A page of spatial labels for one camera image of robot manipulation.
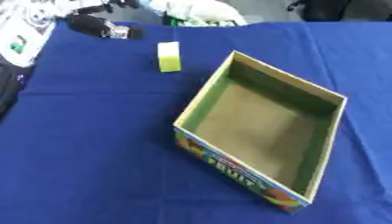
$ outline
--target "white object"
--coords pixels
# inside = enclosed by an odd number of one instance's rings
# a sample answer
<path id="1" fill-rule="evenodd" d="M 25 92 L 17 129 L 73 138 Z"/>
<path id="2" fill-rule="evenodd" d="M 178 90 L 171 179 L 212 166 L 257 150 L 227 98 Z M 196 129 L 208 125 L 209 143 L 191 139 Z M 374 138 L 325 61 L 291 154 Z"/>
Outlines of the white object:
<path id="1" fill-rule="evenodd" d="M 54 27 L 54 5 L 21 0 L 0 26 L 0 55 L 18 67 L 29 67 Z"/>
<path id="2" fill-rule="evenodd" d="M 141 0 L 140 4 L 159 16 L 167 13 L 182 20 L 235 21 L 238 25 L 247 24 L 238 10 L 216 0 Z"/>

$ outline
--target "fruit box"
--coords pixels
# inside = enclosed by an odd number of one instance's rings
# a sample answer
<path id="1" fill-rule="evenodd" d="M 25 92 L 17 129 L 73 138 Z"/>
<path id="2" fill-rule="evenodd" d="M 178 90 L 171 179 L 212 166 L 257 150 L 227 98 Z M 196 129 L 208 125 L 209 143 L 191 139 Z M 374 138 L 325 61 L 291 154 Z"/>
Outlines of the fruit box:
<path id="1" fill-rule="evenodd" d="M 346 102 L 232 52 L 174 129 L 181 147 L 294 213 L 314 200 Z"/>

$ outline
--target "blue table cover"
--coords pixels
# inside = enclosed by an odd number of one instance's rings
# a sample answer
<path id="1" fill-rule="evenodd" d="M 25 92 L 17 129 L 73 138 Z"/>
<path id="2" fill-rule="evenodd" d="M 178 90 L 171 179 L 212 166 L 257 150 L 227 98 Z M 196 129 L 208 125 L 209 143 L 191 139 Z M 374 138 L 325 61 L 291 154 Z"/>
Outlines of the blue table cover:
<path id="1" fill-rule="evenodd" d="M 59 23 L 0 124 L 2 224 L 392 222 L 387 23 L 137 24 L 139 40 Z M 160 73 L 179 41 L 183 71 Z M 314 204 L 280 212 L 174 143 L 172 122 L 232 50 L 349 97 Z"/>

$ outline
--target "box side panel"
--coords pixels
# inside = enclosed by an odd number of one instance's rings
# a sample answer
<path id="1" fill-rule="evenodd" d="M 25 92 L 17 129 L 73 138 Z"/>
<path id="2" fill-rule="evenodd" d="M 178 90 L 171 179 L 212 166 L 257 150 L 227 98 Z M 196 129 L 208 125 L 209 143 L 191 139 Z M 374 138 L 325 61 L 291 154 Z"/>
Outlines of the box side panel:
<path id="1" fill-rule="evenodd" d="M 305 149 L 304 157 L 301 165 L 298 167 L 296 179 L 292 185 L 292 189 L 295 192 L 305 195 L 308 190 L 314 172 L 319 165 L 319 159 L 322 157 L 332 122 L 332 115 L 317 121 L 311 141 Z"/>
<path id="2" fill-rule="evenodd" d="M 234 61 L 244 63 L 249 67 L 264 72 L 271 77 L 296 86 L 297 88 L 301 88 L 309 94 L 316 95 L 317 97 L 323 98 L 329 102 L 332 102 L 333 104 L 340 105 L 345 99 L 345 97 L 341 94 L 337 94 L 329 89 L 298 78 L 292 74 L 286 73 L 276 67 L 263 63 L 260 60 L 253 59 L 243 53 L 234 52 Z"/>
<path id="3" fill-rule="evenodd" d="M 288 213 L 295 213 L 309 203 L 295 197 L 290 192 L 274 185 L 250 169 L 236 163 L 230 157 L 201 143 L 194 136 L 188 135 L 181 129 L 174 129 L 178 145 L 190 151 L 196 158 L 215 167 L 237 183 L 247 187 L 253 193 L 265 198 Z"/>
<path id="4" fill-rule="evenodd" d="M 227 56 L 227 58 L 221 64 L 221 66 L 215 71 L 215 73 L 206 82 L 203 88 L 196 94 L 193 100 L 189 103 L 189 105 L 186 107 L 184 112 L 174 122 L 175 126 L 183 126 L 184 122 L 188 119 L 189 115 L 198 107 L 198 105 L 203 100 L 205 95 L 208 94 L 209 90 L 214 87 L 214 84 L 220 79 L 222 75 L 228 73 L 228 69 L 230 68 L 230 64 L 233 60 L 233 56 L 234 56 L 233 52 L 229 56 Z"/>
<path id="5" fill-rule="evenodd" d="M 336 131 L 338 130 L 340 119 L 343 116 L 343 112 L 346 107 L 346 104 L 347 104 L 347 98 L 345 97 L 343 99 L 343 102 L 339 105 L 338 109 L 333 113 L 331 126 L 328 130 L 327 137 L 323 146 L 323 150 L 318 160 L 316 171 L 314 172 L 311 182 L 308 186 L 308 189 L 304 195 L 307 199 L 309 199 L 310 202 L 314 200 L 314 197 L 316 196 L 316 192 L 319 189 L 319 184 L 324 175 L 326 165 L 331 155 L 333 141 L 335 139 Z"/>
<path id="6" fill-rule="evenodd" d="M 268 95 L 269 98 L 281 102 L 287 107 L 299 109 L 315 116 L 329 116 L 337 108 L 337 105 L 330 101 L 239 61 L 233 61 L 230 77 L 243 86 L 259 92 L 261 95 Z"/>

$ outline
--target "colorful label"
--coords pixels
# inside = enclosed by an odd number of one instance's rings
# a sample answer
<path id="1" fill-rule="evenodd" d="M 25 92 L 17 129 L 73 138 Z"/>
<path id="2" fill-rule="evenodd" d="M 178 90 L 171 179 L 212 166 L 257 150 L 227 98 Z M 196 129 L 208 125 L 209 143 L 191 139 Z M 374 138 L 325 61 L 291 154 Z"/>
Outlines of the colorful label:
<path id="1" fill-rule="evenodd" d="M 202 143 L 198 143 L 198 141 L 191 136 L 186 136 L 177 129 L 176 138 L 179 146 L 187 149 L 197 158 L 207 162 L 237 183 L 247 187 L 250 191 L 278 205 L 284 211 L 295 213 L 307 206 L 303 201 L 299 201 L 292 197 L 290 193 L 283 189 L 278 189 L 268 181 L 255 175 L 246 167 L 243 167 L 216 150 L 205 145 L 202 146 Z"/>

